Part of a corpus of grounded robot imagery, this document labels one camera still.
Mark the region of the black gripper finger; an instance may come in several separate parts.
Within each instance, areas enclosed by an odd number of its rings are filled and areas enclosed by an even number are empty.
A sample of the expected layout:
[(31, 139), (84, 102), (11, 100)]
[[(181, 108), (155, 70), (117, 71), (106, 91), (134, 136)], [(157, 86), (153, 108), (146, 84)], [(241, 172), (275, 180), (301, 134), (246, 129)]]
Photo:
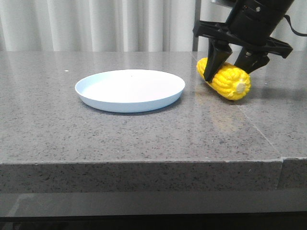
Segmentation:
[(203, 73), (206, 82), (212, 82), (231, 54), (232, 49), (227, 41), (209, 40), (208, 59)]
[(266, 66), (270, 59), (266, 52), (256, 52), (242, 48), (238, 58), (235, 61), (235, 66), (245, 71), (247, 74)]

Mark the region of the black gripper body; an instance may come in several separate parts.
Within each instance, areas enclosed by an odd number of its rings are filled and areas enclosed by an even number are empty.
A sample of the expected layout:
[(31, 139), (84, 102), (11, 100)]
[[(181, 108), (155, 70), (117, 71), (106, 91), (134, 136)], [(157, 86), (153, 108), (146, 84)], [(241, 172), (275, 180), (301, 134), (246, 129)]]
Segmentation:
[(237, 0), (224, 23), (197, 21), (196, 37), (209, 38), (209, 55), (232, 54), (230, 44), (250, 52), (263, 52), (288, 57), (292, 47), (271, 37), (278, 23), (292, 5), (291, 0)]

